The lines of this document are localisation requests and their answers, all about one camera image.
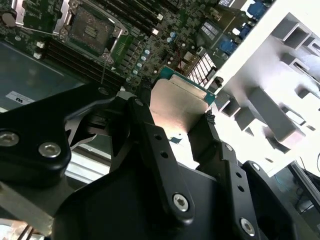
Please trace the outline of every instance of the metal plate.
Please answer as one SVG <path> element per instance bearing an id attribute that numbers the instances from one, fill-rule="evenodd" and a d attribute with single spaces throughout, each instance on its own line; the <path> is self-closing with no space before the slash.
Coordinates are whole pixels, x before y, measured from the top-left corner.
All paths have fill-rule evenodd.
<path id="1" fill-rule="evenodd" d="M 292 14 L 286 18 L 298 20 Z M 308 22 L 302 23 L 307 27 L 310 26 Z M 320 57 L 310 53 L 304 46 L 294 50 L 270 35 L 226 83 L 223 91 L 234 96 L 242 108 L 250 107 L 255 111 L 248 100 L 248 95 L 253 88 L 261 87 L 280 107 L 287 106 L 302 116 L 307 125 L 314 127 L 316 131 L 312 132 L 307 127 L 301 127 L 306 137 L 286 154 L 274 150 L 263 137 L 251 137 L 247 133 L 239 133 L 239 127 L 234 125 L 235 121 L 225 119 L 223 116 L 216 117 L 217 131 L 221 139 L 235 148 L 241 162 L 247 160 L 258 162 L 269 176 L 274 175 L 299 156 L 303 158 L 308 171 L 319 175 L 317 169 L 319 148 L 314 147 L 319 142 L 320 136 L 319 86 L 307 75 L 299 74 L 281 62 L 284 54 L 290 54 L 301 60 L 309 67 L 309 73 L 320 80 Z M 297 92 L 302 89 L 313 93 L 316 96 L 315 99 L 312 101 L 301 99 Z M 273 163 L 269 163 L 265 158 L 272 160 Z"/>
<path id="2" fill-rule="evenodd" d="M 156 125 L 164 128 L 169 139 L 186 134 L 208 107 L 202 99 L 167 79 L 159 79 L 152 89 L 152 117 Z"/>

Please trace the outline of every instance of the green circuit board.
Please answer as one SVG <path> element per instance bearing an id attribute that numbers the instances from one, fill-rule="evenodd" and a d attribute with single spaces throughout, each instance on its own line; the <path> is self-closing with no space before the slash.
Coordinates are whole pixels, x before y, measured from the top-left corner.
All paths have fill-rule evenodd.
<path id="1" fill-rule="evenodd" d="M 139 4 L 140 1 L 133 0 L 132 2 Z M 0 35 L 3 41 L 30 56 L 33 56 L 39 50 L 37 46 L 38 42 L 46 43 L 50 39 L 60 43 L 63 42 L 64 45 L 70 47 L 73 51 L 103 66 L 107 71 L 112 71 L 116 75 L 125 78 L 126 88 L 134 90 L 139 85 L 142 77 L 148 76 L 154 80 L 158 75 L 157 73 L 165 65 L 183 73 L 179 64 L 182 57 L 188 51 L 193 53 L 196 51 L 195 34 L 203 22 L 205 6 L 208 3 L 214 4 L 216 1 L 168 1 L 168 4 L 170 4 L 169 8 L 161 4 L 160 1 L 154 0 L 149 2 L 151 4 L 145 6 L 146 11 L 150 11 L 148 8 L 152 5 L 152 9 L 161 14 L 161 20 L 154 26 L 157 34 L 143 32 L 125 19 L 124 16 L 117 15 L 107 7 L 104 7 L 102 1 L 91 2 L 103 11 L 116 17 L 128 30 L 127 35 L 122 35 L 117 40 L 111 53 L 112 64 L 105 63 L 104 59 L 101 58 L 101 52 L 86 49 L 88 44 L 86 45 L 81 41 L 70 39 L 70 37 L 68 41 L 63 42 L 57 34 L 52 34 L 56 22 L 61 17 L 63 0 L 23 0 L 22 6 L 25 10 L 23 27 L 18 24 L 17 26 L 6 26 L 2 22 L 0 25 Z M 85 3 L 82 2 L 79 8 L 82 8 Z M 0 8 L 2 14 L 14 13 L 11 0 L 0 0 Z M 94 12 L 95 10 L 92 7 L 86 7 L 86 11 L 104 21 L 101 16 Z M 44 57 L 40 58 L 39 61 L 50 64 L 50 60 L 46 59 L 45 50 L 42 55 Z M 60 69 L 71 72 L 71 74 L 74 73 L 67 66 L 65 69 L 63 66 L 60 66 Z"/>
<path id="2" fill-rule="evenodd" d="M 0 39 L 80 81 L 134 93 L 142 79 L 155 81 L 164 67 L 203 79 L 227 61 L 242 41 L 233 28 L 252 21 L 243 11 L 216 8 L 218 2 L 0 0 Z M 213 38 L 207 23 L 217 29 Z M 220 48 L 221 40 L 227 50 Z M 205 74 L 198 72 L 204 68 L 203 50 L 213 70 Z"/>

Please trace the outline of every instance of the screw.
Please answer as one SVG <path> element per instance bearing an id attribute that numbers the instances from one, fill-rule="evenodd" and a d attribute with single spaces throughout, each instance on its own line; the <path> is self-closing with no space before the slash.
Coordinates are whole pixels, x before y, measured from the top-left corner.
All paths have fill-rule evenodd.
<path id="1" fill-rule="evenodd" d="M 61 153 L 61 148 L 54 142 L 44 142 L 39 147 L 39 153 L 45 158 L 56 158 Z"/>
<path id="2" fill-rule="evenodd" d="M 257 170 L 260 171 L 260 167 L 256 163 L 252 163 L 252 166 Z"/>
<path id="3" fill-rule="evenodd" d="M 99 87 L 98 90 L 103 95 L 106 95 L 106 96 L 109 95 L 108 91 L 104 87 Z"/>
<path id="4" fill-rule="evenodd" d="M 12 147 L 19 142 L 19 136 L 10 131 L 0 132 L 0 146 Z"/>
<path id="5" fill-rule="evenodd" d="M 101 55 L 102 59 L 106 60 L 108 58 L 109 54 L 108 53 L 103 53 Z"/>
<path id="6" fill-rule="evenodd" d="M 256 235 L 256 231 L 254 226 L 252 226 L 251 222 L 249 222 L 247 219 L 245 218 L 240 218 L 240 223 L 241 223 L 241 227 L 242 229 L 251 237 L 254 237 Z"/>
<path id="7" fill-rule="evenodd" d="M 173 196 L 173 203 L 181 212 L 186 212 L 189 208 L 187 199 L 178 193 Z"/>
<path id="8" fill-rule="evenodd" d="M 138 98 L 135 99 L 135 103 L 141 107 L 144 105 Z"/>
<path id="9" fill-rule="evenodd" d="M 229 144 L 225 144 L 225 146 L 226 146 L 226 148 L 230 151 L 230 152 L 232 152 L 234 149 L 232 148 L 232 146 L 230 146 Z"/>

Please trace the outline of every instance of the capacitor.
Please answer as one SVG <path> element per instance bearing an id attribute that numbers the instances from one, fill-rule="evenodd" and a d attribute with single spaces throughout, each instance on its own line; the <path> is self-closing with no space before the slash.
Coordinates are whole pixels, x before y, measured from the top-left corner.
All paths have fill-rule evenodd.
<path id="1" fill-rule="evenodd" d="M 170 37 L 171 38 L 175 38 L 176 36 L 177 36 L 177 34 L 174 31 L 170 32 Z"/>

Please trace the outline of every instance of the wire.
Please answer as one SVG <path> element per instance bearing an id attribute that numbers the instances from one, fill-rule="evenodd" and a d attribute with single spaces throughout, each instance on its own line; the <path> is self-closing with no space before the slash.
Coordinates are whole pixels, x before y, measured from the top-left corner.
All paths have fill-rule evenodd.
<path id="1" fill-rule="evenodd" d="M 285 190 L 286 190 L 288 193 L 290 193 L 290 191 L 289 191 L 289 189 L 287 188 L 287 186 L 286 186 L 284 183 L 282 183 L 282 182 L 279 181 L 279 179 L 278 179 L 278 177 L 277 177 L 277 174 L 275 174 L 274 177 L 275 177 L 276 181 L 277 181 L 280 185 L 284 186 Z M 292 197 L 292 198 L 300 201 L 300 199 L 297 198 L 296 196 L 291 195 L 290 197 Z"/>
<path id="2" fill-rule="evenodd" d="M 302 162 L 302 164 L 303 164 L 303 168 L 304 168 L 304 170 L 306 171 L 306 175 L 308 176 L 308 178 L 310 178 L 310 180 L 312 181 L 313 185 L 315 185 L 315 186 L 317 187 L 317 189 L 320 189 L 319 184 L 315 181 L 315 177 L 312 176 L 312 175 L 309 173 L 309 171 L 306 169 L 305 164 L 304 164 L 304 161 L 302 160 L 302 158 L 301 158 L 301 157 L 299 157 L 299 158 L 301 159 L 301 162 Z M 320 159 L 320 153 L 318 154 L 318 158 L 317 158 L 317 161 L 316 161 L 316 166 L 317 166 L 317 168 L 318 168 L 318 171 L 320 172 L 320 170 L 319 170 L 319 159 Z"/>
<path id="3" fill-rule="evenodd" d="M 320 159 L 320 152 L 319 152 L 318 158 L 317 158 L 317 160 L 316 160 L 316 167 L 318 168 L 318 171 L 319 171 L 319 173 L 320 173 L 320 169 L 319 169 L 319 159 Z"/>
<path id="4" fill-rule="evenodd" d="M 304 161 L 302 160 L 302 158 L 301 158 L 301 157 L 299 157 L 299 158 L 301 159 L 301 162 L 302 162 L 302 165 L 303 165 L 304 170 L 306 170 L 306 171 L 307 171 Z"/>
<path id="5" fill-rule="evenodd" d="M 308 206 L 305 210 L 303 210 L 303 211 L 300 213 L 300 215 L 303 214 L 303 213 L 305 213 L 306 211 L 308 211 L 313 205 L 314 205 L 314 204 L 311 203 L 311 205 Z"/>

